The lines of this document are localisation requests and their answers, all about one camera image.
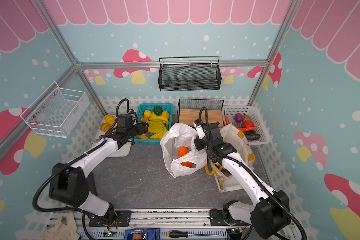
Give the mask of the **white canvas tote bag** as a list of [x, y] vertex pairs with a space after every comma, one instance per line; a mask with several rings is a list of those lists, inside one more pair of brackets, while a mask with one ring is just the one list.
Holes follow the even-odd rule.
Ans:
[[230, 143], [237, 150], [227, 156], [210, 157], [213, 164], [215, 179], [221, 193], [236, 190], [245, 190], [248, 195], [254, 196], [257, 192], [257, 178], [254, 176], [252, 161], [255, 159], [245, 134], [228, 125], [220, 128], [221, 136], [225, 143]]

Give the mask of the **orange fruit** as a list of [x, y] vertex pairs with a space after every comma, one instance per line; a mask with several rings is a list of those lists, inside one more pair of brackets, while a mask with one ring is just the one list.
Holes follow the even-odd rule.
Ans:
[[193, 163], [192, 162], [183, 162], [181, 163], [182, 166], [184, 167], [188, 167], [188, 168], [192, 168], [193, 167]]
[[189, 149], [187, 147], [181, 147], [178, 150], [178, 156], [183, 157], [183, 156], [187, 155], [189, 152], [190, 151], [189, 151]]

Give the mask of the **white plastic grocery bag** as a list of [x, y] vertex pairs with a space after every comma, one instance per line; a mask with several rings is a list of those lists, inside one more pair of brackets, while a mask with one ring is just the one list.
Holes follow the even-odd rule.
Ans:
[[165, 167], [172, 177], [191, 175], [207, 164], [207, 153], [197, 150], [195, 137], [195, 129], [175, 123], [161, 139]]

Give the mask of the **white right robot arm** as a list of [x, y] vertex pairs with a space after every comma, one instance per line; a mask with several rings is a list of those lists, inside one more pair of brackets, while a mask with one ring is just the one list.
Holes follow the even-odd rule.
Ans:
[[195, 120], [194, 127], [198, 133], [195, 138], [197, 149], [206, 150], [209, 159], [227, 170], [252, 201], [252, 206], [240, 201], [230, 202], [227, 205], [227, 221], [248, 223], [263, 239], [275, 236], [281, 240], [285, 237], [279, 233], [280, 230], [294, 223], [301, 238], [308, 238], [304, 227], [290, 211], [287, 194], [282, 190], [275, 191], [249, 166], [250, 146], [237, 128], [232, 125], [219, 128], [217, 123], [204, 123], [201, 119]]

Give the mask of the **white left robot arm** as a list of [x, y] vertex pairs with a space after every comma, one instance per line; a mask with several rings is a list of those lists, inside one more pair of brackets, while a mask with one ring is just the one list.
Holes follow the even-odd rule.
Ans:
[[[133, 138], [146, 134], [148, 124], [139, 123], [137, 114], [130, 109], [117, 116], [117, 126], [104, 134], [103, 140], [76, 159], [58, 163], [52, 175], [36, 191], [32, 205], [39, 212], [73, 211], [96, 219], [103, 225], [113, 225], [118, 220], [113, 204], [99, 198], [92, 192], [89, 178], [92, 171], [111, 154], [119, 151]], [[38, 204], [39, 196], [49, 187], [50, 199], [67, 204], [65, 208], [46, 209]]]

